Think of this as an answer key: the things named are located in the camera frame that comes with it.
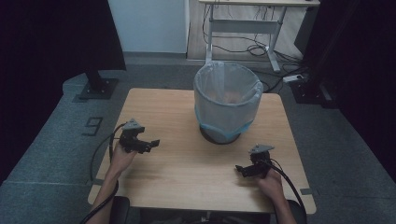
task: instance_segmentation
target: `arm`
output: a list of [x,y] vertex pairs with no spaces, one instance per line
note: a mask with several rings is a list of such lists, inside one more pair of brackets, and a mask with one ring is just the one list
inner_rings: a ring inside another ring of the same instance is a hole
[[[98,195],[92,205],[93,210],[100,203],[102,203],[114,190],[116,187],[117,180],[120,175],[128,166],[131,164],[137,151],[132,151],[131,153],[125,152],[123,147],[117,143],[113,153],[113,159],[111,161],[110,167],[107,170],[105,180],[102,187],[99,190]],[[87,223],[108,223],[110,221],[111,206],[113,200],[105,205],[97,214],[95,214]]]
[[279,224],[295,224],[296,221],[290,211],[289,203],[283,194],[280,174],[271,169],[265,178],[256,178],[260,190],[271,199],[274,204],[276,219]]

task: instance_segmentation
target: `white wall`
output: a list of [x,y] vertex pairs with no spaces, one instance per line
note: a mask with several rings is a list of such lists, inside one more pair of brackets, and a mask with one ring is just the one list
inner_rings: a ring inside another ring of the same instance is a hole
[[189,0],[108,0],[124,52],[186,53]]

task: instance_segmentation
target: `clear plastic bag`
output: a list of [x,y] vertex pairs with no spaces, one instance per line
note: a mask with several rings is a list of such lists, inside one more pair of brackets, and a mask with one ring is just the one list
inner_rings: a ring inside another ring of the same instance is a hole
[[195,115],[200,127],[217,143],[229,143],[256,117],[263,85],[237,63],[211,62],[195,75]]

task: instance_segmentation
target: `desk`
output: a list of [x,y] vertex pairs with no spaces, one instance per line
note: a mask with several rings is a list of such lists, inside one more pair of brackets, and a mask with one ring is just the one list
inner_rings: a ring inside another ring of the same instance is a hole
[[[206,47],[206,62],[212,61],[212,33],[246,33],[246,34],[271,34],[274,37],[266,47],[268,58],[275,72],[280,72],[279,65],[274,54],[277,37],[285,18],[287,7],[318,7],[319,0],[199,0],[200,3],[210,5],[209,31]],[[215,20],[213,18],[214,5],[237,5],[237,6],[272,6],[282,7],[277,21],[238,21],[238,20]]]
[[[132,89],[120,113],[118,125],[131,118],[146,127],[139,139],[161,139],[150,153],[138,154],[120,177],[118,195],[131,206],[272,213],[271,202],[251,178],[236,172],[236,164],[249,166],[248,150],[256,144],[272,145],[277,160],[297,190],[309,189],[281,99],[264,94],[256,119],[246,133],[229,145],[207,142],[194,114],[193,91]],[[104,179],[108,152],[96,176]],[[286,181],[285,195],[294,199]],[[93,203],[100,186],[92,186]],[[316,211],[312,195],[302,195],[308,214]]]

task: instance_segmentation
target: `white desk frame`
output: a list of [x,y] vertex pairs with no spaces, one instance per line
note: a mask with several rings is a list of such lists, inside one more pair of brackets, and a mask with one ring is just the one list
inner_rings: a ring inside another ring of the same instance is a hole
[[[209,18],[209,31],[206,46],[205,62],[212,61],[212,33],[242,33],[242,34],[269,34],[274,35],[265,49],[267,50],[268,58],[274,69],[274,72],[279,73],[280,68],[274,54],[274,48],[277,38],[280,33],[280,28],[285,18],[287,6],[292,7],[317,7],[318,0],[305,1],[305,0],[290,0],[290,1],[233,1],[233,0],[200,0],[201,3],[210,5],[210,18]],[[215,20],[213,18],[213,10],[215,5],[253,5],[253,6],[282,6],[281,13],[277,21],[238,21],[238,20]]]

